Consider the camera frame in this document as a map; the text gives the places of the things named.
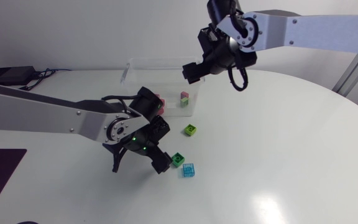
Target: white round table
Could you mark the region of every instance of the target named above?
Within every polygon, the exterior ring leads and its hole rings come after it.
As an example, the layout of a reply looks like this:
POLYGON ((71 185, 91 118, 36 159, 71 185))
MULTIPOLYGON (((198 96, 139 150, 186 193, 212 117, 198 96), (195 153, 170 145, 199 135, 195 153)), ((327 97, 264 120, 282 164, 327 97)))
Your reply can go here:
MULTIPOLYGON (((97 99, 121 72, 65 72, 34 92, 97 99)), ((0 195, 0 224, 358 223, 358 106, 299 78, 248 73, 243 92, 207 76, 194 116, 166 118, 160 148, 194 163, 191 178, 157 175, 131 152, 114 174, 110 152, 73 134, 0 131, 0 148, 28 149, 0 195)))

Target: green block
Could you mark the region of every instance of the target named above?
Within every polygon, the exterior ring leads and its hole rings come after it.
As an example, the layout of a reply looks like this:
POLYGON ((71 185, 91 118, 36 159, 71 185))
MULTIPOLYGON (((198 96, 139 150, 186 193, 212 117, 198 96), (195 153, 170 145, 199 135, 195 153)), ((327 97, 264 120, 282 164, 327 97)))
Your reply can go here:
POLYGON ((194 135, 194 133, 197 131, 197 128, 194 127, 193 125, 189 124, 186 128, 185 128, 185 133, 192 136, 194 135))
POLYGON ((187 97, 182 98, 182 99, 180 100, 180 106, 181 106, 181 107, 185 107, 185 106, 187 106, 187 105, 189 105, 189 98, 187 98, 187 97))
POLYGON ((175 155, 172 156, 172 160, 173 160, 172 164, 175 167, 179 167, 185 161, 185 158, 183 157, 183 155, 177 152, 175 155))

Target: gray wall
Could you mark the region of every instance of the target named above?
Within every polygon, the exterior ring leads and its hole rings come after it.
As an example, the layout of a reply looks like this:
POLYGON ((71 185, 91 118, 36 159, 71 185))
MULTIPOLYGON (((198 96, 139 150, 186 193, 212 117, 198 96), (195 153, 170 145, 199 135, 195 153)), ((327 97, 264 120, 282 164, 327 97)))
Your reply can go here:
MULTIPOLYGON (((0 67, 124 68, 132 57, 201 57, 207 0, 0 0, 0 67)), ((243 11, 358 14, 358 0, 240 0, 243 11)), ((282 47, 258 53, 254 69, 332 88, 354 54, 282 47)), ((349 95, 358 103, 358 85, 349 95)))

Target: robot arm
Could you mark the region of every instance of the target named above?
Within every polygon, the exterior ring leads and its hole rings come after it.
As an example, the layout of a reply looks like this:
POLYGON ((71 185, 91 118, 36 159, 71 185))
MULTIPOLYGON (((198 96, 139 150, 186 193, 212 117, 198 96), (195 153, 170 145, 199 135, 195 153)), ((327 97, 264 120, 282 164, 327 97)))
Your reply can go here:
POLYGON ((142 87, 138 95, 107 96, 77 103, 0 86, 0 129, 79 134, 113 153, 113 172, 127 150, 151 158, 157 173, 165 172, 171 157, 158 148, 169 125, 156 116, 161 100, 142 87), (108 103, 106 100, 133 100, 108 103))
POLYGON ((234 88, 247 87, 245 68, 256 63, 256 51, 281 46, 306 47, 358 53, 358 16, 300 16, 271 10, 243 13, 235 0, 209 0, 211 22, 198 39, 203 63, 183 66, 189 83, 227 70, 234 88), (244 79, 242 87, 232 78, 236 67, 244 79))

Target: transparent plastic box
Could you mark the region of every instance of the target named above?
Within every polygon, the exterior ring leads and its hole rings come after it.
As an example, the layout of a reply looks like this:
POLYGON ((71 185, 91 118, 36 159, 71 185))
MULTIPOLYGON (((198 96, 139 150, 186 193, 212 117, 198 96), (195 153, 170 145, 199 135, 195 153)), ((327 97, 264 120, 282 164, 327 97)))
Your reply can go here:
POLYGON ((165 100, 162 116, 192 116, 198 90, 205 79, 189 85, 183 77, 182 66, 199 62, 195 57, 132 58, 121 77, 121 84, 129 95, 136 95, 142 86, 165 100), (189 104, 181 107, 180 93, 189 94, 189 104))

